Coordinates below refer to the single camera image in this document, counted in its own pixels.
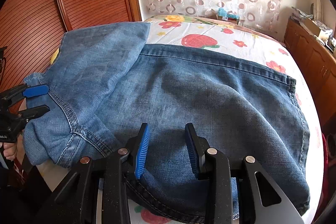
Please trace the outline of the person left hand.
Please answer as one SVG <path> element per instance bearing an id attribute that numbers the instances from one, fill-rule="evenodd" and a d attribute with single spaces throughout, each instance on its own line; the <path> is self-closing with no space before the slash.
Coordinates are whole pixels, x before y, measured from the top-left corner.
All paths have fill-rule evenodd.
<path id="1" fill-rule="evenodd" d="M 3 155 L 7 160 L 16 158 L 18 153 L 17 143 L 1 143 L 0 146 L 3 148 Z"/>

